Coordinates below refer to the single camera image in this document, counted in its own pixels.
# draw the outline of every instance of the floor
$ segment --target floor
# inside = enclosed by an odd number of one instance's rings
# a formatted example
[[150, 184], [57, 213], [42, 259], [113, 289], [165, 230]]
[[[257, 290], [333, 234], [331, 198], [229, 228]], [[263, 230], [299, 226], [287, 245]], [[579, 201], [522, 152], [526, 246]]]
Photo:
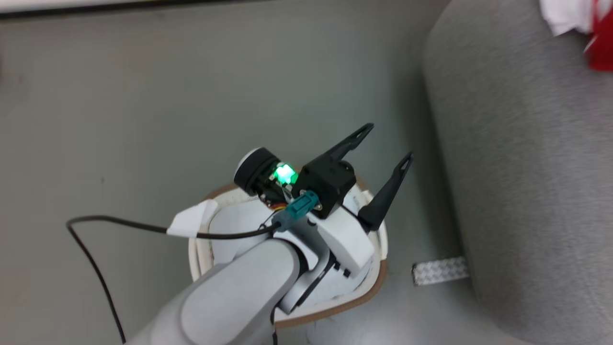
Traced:
[[[373, 190], [416, 162], [387, 217], [371, 302], [280, 330], [280, 344], [506, 344], [469, 280], [415, 288], [411, 265], [461, 254], [421, 76], [447, 0], [267, 1], [0, 24], [0, 342], [118, 344], [63, 227], [112, 214], [165, 225], [231, 182], [250, 149], [300, 165], [366, 122], [348, 157]], [[78, 229], [128, 338], [189, 282], [186, 241]]]

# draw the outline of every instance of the gray and white patterned strap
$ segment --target gray and white patterned strap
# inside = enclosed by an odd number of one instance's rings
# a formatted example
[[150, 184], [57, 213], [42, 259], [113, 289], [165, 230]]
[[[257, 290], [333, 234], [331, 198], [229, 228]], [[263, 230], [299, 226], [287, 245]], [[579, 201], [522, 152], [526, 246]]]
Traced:
[[470, 276], [464, 257], [416, 263], [413, 265], [412, 274], [415, 286], [449, 282]]

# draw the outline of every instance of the white cloth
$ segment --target white cloth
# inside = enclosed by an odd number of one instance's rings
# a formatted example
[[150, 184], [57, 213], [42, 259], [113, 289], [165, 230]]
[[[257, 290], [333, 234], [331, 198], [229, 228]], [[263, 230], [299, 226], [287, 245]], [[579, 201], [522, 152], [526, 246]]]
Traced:
[[[593, 0], [541, 0], [541, 13], [554, 36], [572, 29], [592, 32]], [[613, 0], [598, 0], [598, 15], [602, 18], [611, 10]]]

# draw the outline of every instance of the thin black wire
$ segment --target thin black wire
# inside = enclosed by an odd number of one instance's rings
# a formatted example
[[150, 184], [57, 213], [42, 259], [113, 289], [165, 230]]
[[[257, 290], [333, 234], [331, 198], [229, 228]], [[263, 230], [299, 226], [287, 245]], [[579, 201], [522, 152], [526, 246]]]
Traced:
[[[147, 230], [147, 231], [152, 231], [152, 232], [155, 232], [155, 233], [162, 233], [162, 234], [166, 234], [167, 229], [163, 228], [163, 227], [158, 227], [156, 225], [149, 225], [149, 224], [133, 222], [131, 220], [121, 219], [121, 218], [117, 218], [117, 217], [111, 217], [109, 215], [86, 215], [84, 217], [77, 217], [77, 218], [70, 219], [68, 222], [66, 222], [66, 228], [68, 229], [68, 232], [70, 233], [72, 238], [74, 238], [75, 242], [81, 248], [83, 253], [85, 253], [85, 256], [89, 260], [89, 263], [94, 268], [94, 271], [96, 272], [96, 275], [98, 276], [98, 280], [100, 280], [100, 284], [102, 285], [102, 289], [104, 290], [104, 295], [106, 295], [106, 297], [107, 297], [107, 301], [109, 303], [109, 307], [111, 309], [111, 313], [113, 314], [113, 319], [115, 320], [115, 325], [117, 326], [117, 330], [119, 331], [119, 336], [121, 337], [121, 343], [125, 344], [126, 343], [126, 335], [125, 335], [125, 333], [123, 331], [123, 327], [121, 326], [121, 322], [119, 320], [119, 316], [117, 315], [117, 310], [115, 309], [115, 304], [113, 302], [113, 298], [111, 297], [111, 293], [109, 291], [109, 287], [107, 287], [107, 283], [104, 281], [104, 277], [102, 277], [102, 273], [100, 272], [100, 269], [98, 268], [98, 265], [96, 264], [96, 261], [94, 261], [94, 258], [91, 256], [89, 250], [87, 249], [87, 247], [85, 247], [84, 243], [78, 237], [76, 231], [72, 228], [72, 226], [74, 224], [85, 223], [85, 222], [110, 222], [110, 223], [124, 225], [126, 227], [137, 228], [137, 229], [141, 229], [141, 230]], [[265, 233], [271, 233], [271, 232], [275, 231], [279, 226], [280, 226], [279, 223], [275, 223], [273, 225], [270, 225], [269, 227], [264, 227], [264, 228], [258, 229], [256, 231], [250, 231], [250, 232], [246, 232], [246, 233], [237, 233], [237, 234], [206, 234], [206, 233], [202, 233], [201, 234], [201, 233], [199, 233], [199, 234], [196, 235], [196, 237], [197, 238], [204, 238], [204, 239], [239, 239], [239, 238], [247, 238], [247, 237], [262, 235], [262, 234], [265, 234]]]

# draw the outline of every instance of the cable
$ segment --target cable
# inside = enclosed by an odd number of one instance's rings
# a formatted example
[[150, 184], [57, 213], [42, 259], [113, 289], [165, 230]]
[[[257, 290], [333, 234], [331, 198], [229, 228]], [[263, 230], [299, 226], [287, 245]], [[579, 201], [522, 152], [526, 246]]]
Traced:
[[[163, 228], [163, 227], [158, 227], [156, 225], [149, 225], [149, 224], [144, 224], [144, 223], [133, 222], [131, 220], [126, 220], [126, 219], [121, 219], [121, 218], [117, 218], [117, 217], [112, 217], [112, 216], [109, 216], [109, 215], [86, 215], [84, 217], [76, 217], [76, 218], [70, 219], [68, 222], [66, 222], [66, 228], [68, 229], [68, 232], [70, 233], [72, 238], [74, 238], [75, 242], [78, 244], [78, 246], [81, 248], [81, 250], [83, 251], [83, 253], [87, 257], [87, 259], [89, 260], [89, 263], [94, 268], [94, 271], [96, 272], [96, 275], [98, 276], [98, 280], [100, 280], [100, 284], [102, 285], [102, 289], [104, 290], [104, 295], [107, 297], [107, 302], [109, 303], [109, 307], [111, 309], [111, 313], [113, 314], [113, 319], [115, 320], [115, 325], [117, 326], [117, 330], [119, 331], [119, 336], [121, 337], [121, 343], [125, 344], [126, 343], [126, 335], [125, 335], [125, 333], [123, 331], [123, 327], [121, 326], [121, 322], [119, 321], [119, 316], [117, 315], [117, 310], [115, 309], [115, 304], [113, 302], [113, 298], [111, 297], [111, 293], [109, 291], [109, 287], [107, 287], [107, 283], [104, 281], [104, 277], [102, 277], [102, 273], [100, 272], [100, 269], [98, 268], [98, 265], [96, 264], [96, 261], [94, 261], [94, 258], [91, 256], [89, 250], [87, 249], [87, 247], [85, 247], [84, 243], [78, 237], [77, 232], [72, 228], [72, 226], [74, 224], [85, 223], [85, 222], [110, 222], [110, 223], [124, 225], [126, 227], [137, 228], [137, 229], [141, 229], [141, 230], [147, 230], [147, 231], [152, 231], [152, 232], [155, 232], [155, 233], [162, 233], [162, 234], [166, 234], [167, 229]], [[258, 236], [258, 235], [262, 235], [262, 234], [266, 234], [266, 233], [272, 233], [280, 225], [281, 225], [280, 223], [275, 223], [273, 225], [270, 225], [269, 227], [264, 227], [264, 228], [258, 229], [256, 231], [250, 231], [250, 232], [246, 232], [246, 233], [236, 233], [236, 234], [207, 234], [207, 233], [199, 233], [199, 234], [196, 235], [196, 237], [197, 238], [204, 238], [204, 239], [239, 239], [239, 238], [247, 238], [247, 237]]]

